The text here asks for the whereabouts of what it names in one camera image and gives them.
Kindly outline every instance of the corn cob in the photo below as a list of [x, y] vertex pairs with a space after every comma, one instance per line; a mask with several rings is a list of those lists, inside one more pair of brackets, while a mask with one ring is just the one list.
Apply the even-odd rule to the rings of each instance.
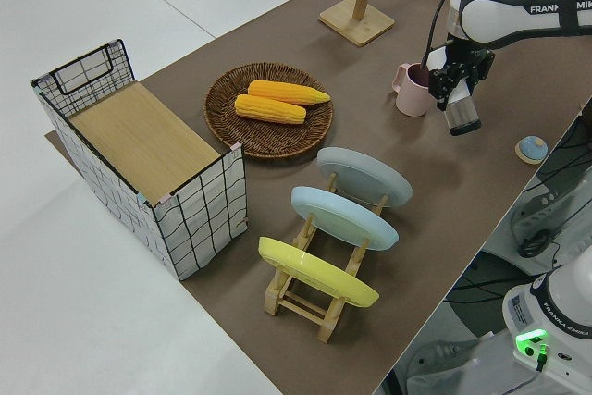
[[301, 106], [250, 94], [239, 94], [234, 109], [239, 116], [278, 124], [302, 124], [306, 117]]
[[274, 80], [253, 80], [249, 84], [249, 94], [295, 105], [314, 105], [331, 99], [327, 93], [313, 87]]

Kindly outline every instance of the brown tabletop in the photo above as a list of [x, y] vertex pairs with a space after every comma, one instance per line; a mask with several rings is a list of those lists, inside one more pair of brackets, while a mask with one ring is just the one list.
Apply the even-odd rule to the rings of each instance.
[[[413, 186], [410, 202], [382, 214], [400, 241], [368, 252], [358, 274], [380, 298], [367, 309], [346, 306], [323, 344], [310, 321], [285, 310], [275, 317], [264, 312], [274, 270], [257, 253], [260, 236], [286, 242], [296, 236], [302, 220], [291, 208], [291, 189], [325, 186], [315, 153], [247, 160], [249, 229], [183, 285], [286, 394], [371, 394], [534, 175], [514, 145], [537, 135], [553, 146], [591, 91], [583, 63], [592, 53], [589, 38], [522, 41], [496, 52], [488, 79], [475, 90], [483, 128], [452, 137], [435, 107], [424, 117], [398, 112], [390, 87], [399, 64], [423, 55], [439, 0], [370, 0], [395, 25], [362, 48], [317, 19], [340, 1], [291, 0], [142, 81], [222, 149], [203, 113], [217, 78], [252, 62], [303, 69], [334, 101], [323, 145], [371, 155]], [[436, 43], [445, 36], [445, 15]], [[309, 252], [345, 266], [351, 250], [317, 233]]]

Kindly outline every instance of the green indicator light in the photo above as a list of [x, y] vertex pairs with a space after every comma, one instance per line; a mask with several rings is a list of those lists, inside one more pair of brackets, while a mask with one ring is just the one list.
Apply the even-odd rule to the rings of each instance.
[[547, 335], [547, 330], [544, 330], [542, 328], [538, 328], [536, 330], [532, 330], [526, 333], [521, 333], [520, 335], [516, 336], [516, 347], [520, 352], [526, 354], [526, 347], [530, 343], [537, 343]]

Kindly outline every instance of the wicker basket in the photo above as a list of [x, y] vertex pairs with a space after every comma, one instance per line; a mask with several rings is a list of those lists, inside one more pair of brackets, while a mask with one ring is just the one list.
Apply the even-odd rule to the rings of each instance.
[[252, 80], [298, 83], [327, 93], [308, 73], [287, 65], [260, 62], [234, 68], [220, 77], [205, 97], [203, 111], [210, 130], [228, 146], [239, 142], [245, 154], [267, 159], [292, 157], [319, 144], [333, 120], [332, 101], [306, 107], [301, 125], [276, 124], [237, 116], [234, 101]]

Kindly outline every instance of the plate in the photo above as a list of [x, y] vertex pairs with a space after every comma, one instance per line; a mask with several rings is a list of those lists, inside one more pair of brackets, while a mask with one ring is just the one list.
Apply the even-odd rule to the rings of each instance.
[[363, 203], [377, 205], [387, 195], [385, 207], [399, 207], [413, 196], [406, 178], [367, 154], [327, 147], [319, 150], [316, 163], [327, 178], [337, 173], [335, 186], [339, 191]]
[[205, 121], [215, 136], [227, 146], [242, 144], [251, 157], [278, 159], [292, 157], [314, 148], [327, 135], [333, 120], [333, 101], [306, 106], [301, 125], [277, 124], [237, 116], [234, 101], [246, 94], [252, 80], [297, 83], [327, 93], [308, 73], [288, 65], [260, 62], [234, 68], [220, 77], [205, 97]]
[[344, 298], [351, 305], [370, 307], [378, 299], [378, 293], [360, 279], [284, 242], [262, 237], [259, 254], [273, 267], [333, 298]]
[[368, 250], [387, 250], [399, 234], [387, 221], [347, 198], [312, 187], [292, 189], [292, 207], [301, 217], [313, 216], [313, 225], [325, 233]]

